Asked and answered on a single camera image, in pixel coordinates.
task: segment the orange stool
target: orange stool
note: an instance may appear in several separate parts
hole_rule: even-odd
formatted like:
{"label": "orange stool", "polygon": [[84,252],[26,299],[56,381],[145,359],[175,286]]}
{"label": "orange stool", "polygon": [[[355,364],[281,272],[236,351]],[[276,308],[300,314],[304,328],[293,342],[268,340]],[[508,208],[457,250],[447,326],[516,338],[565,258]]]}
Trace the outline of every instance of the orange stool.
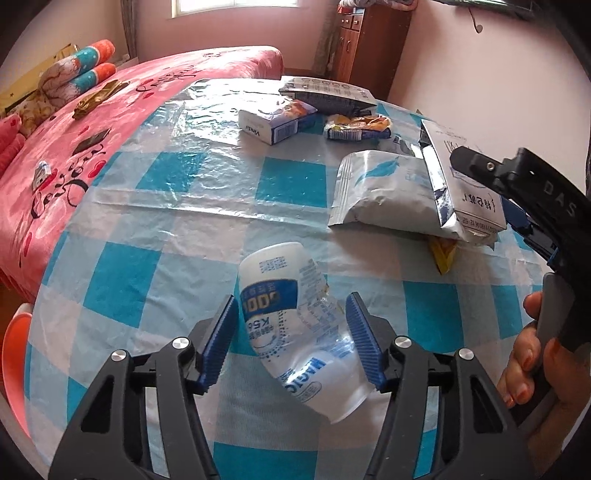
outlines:
{"label": "orange stool", "polygon": [[33,316],[33,306],[23,303],[12,317],[2,346],[2,375],[10,408],[27,436],[29,428],[25,415],[25,354]]}

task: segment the rolled blanket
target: rolled blanket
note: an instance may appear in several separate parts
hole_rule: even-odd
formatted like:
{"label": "rolled blanket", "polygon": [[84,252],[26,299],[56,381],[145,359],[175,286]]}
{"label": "rolled blanket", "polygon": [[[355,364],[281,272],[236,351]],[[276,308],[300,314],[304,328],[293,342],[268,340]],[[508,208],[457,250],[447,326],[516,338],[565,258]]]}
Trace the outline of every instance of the rolled blanket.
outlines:
{"label": "rolled blanket", "polygon": [[376,0],[340,0],[340,6],[347,8],[367,8],[371,7]]}
{"label": "rolled blanket", "polygon": [[61,108],[95,85],[109,78],[115,71],[116,67],[112,63],[102,63],[89,72],[70,80],[61,87],[54,90],[47,90],[46,95],[54,107]]}
{"label": "rolled blanket", "polygon": [[114,52],[115,46],[111,41],[100,40],[95,42],[77,51],[74,55],[55,62],[41,76],[39,88],[44,91],[55,90],[97,65],[106,62]]}
{"label": "rolled blanket", "polygon": [[12,143],[20,127],[21,118],[15,113],[0,120],[0,152]]}
{"label": "rolled blanket", "polygon": [[25,137],[17,133],[10,145],[0,151],[0,177],[2,177],[10,163],[14,160],[14,157],[17,156],[17,153],[21,151],[24,144]]}
{"label": "rolled blanket", "polygon": [[386,5],[396,10],[414,10],[418,0],[340,0],[340,6],[367,8],[375,4]]}

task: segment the barcode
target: barcode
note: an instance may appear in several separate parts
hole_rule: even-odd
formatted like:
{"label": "barcode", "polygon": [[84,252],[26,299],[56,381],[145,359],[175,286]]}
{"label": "barcode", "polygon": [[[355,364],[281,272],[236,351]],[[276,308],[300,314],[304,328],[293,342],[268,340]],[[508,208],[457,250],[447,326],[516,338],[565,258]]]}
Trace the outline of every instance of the barcode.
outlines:
{"label": "barcode", "polygon": [[328,130],[328,136],[331,140],[360,141],[362,134],[361,130]]}
{"label": "barcode", "polygon": [[259,262],[259,267],[261,269],[261,273],[269,272],[271,270],[279,270],[280,268],[285,268],[287,266],[287,261],[285,257],[276,257],[271,258],[270,260],[263,260]]}
{"label": "barcode", "polygon": [[293,120],[292,122],[282,125],[279,128],[275,129],[275,141],[274,143],[280,142],[281,140],[286,139],[292,135],[297,133],[297,124],[298,120]]}

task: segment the blue checkered tablecloth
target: blue checkered tablecloth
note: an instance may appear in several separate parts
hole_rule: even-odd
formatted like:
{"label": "blue checkered tablecloth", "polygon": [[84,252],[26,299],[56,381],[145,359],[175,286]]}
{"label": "blue checkered tablecloth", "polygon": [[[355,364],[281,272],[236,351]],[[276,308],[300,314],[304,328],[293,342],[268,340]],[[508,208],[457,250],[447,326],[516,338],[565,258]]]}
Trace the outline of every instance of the blue checkered tablecloth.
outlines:
{"label": "blue checkered tablecloth", "polygon": [[[47,267],[26,357],[27,420],[47,463],[113,350],[151,352],[188,334],[238,293],[245,256],[285,241],[310,251],[339,300],[358,291],[399,334],[439,352],[468,346],[499,377],[528,321],[521,300],[541,288],[541,258],[506,231],[494,250],[460,247],[442,276],[418,235],[327,228],[341,159],[395,144],[326,141],[321,121],[273,147],[240,132],[238,109],[277,89],[246,79],[187,88],[138,128],[76,209]],[[417,142],[418,115],[387,103],[378,111]],[[434,442],[431,396],[422,452]],[[268,375],[240,326],[218,384],[196,401],[223,480],[359,480],[388,397],[373,393],[330,425]],[[152,458],[165,473],[153,391],[148,407]],[[429,465],[422,455],[417,475]]]}

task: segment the snack box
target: snack box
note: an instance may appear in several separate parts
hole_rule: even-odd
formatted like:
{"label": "snack box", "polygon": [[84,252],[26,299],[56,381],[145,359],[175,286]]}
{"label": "snack box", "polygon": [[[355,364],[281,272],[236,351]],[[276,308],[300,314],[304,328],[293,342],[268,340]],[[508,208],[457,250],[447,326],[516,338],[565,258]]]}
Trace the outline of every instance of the snack box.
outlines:
{"label": "snack box", "polygon": [[[421,147],[433,189],[436,191],[441,225],[455,214],[464,228],[481,235],[506,230],[500,195],[452,168],[452,151],[463,145],[480,151],[476,145],[451,128],[423,120]],[[426,147],[433,149],[436,158],[432,158]]]}
{"label": "snack box", "polygon": [[238,126],[247,134],[269,144],[292,137],[312,126],[316,121],[316,108],[299,100],[281,95],[269,95],[256,108],[238,112]]}
{"label": "snack box", "polygon": [[377,100],[365,88],[348,83],[309,77],[283,76],[279,92],[308,103],[324,115],[360,116],[359,112],[378,106]]}

